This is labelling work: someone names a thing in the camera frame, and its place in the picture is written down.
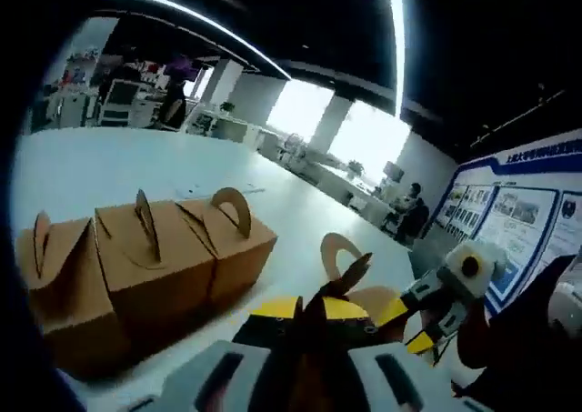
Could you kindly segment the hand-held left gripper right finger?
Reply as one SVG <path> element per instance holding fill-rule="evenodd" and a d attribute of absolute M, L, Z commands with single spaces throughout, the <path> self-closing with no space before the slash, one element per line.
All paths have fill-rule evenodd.
<path fill-rule="evenodd" d="M 389 342 L 361 306 L 344 298 L 317 301 L 317 365 L 332 411 L 487 411 L 421 357 Z"/>

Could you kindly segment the person's right hand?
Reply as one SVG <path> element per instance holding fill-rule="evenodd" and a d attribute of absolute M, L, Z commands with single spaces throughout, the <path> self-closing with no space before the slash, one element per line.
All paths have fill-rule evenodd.
<path fill-rule="evenodd" d="M 463 365 L 483 370 L 481 378 L 494 375 L 498 341 L 495 329 L 487 321 L 483 299 L 478 299 L 469 309 L 458 329 L 457 351 Z"/>

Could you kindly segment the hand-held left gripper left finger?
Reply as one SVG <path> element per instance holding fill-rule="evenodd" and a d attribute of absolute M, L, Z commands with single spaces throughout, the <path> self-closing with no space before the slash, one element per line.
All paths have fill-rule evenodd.
<path fill-rule="evenodd" d="M 166 377 L 158 395 L 133 411 L 283 411 L 297 353 L 291 336 L 301 296 L 281 296 L 252 310 L 230 340 L 217 340 Z"/>

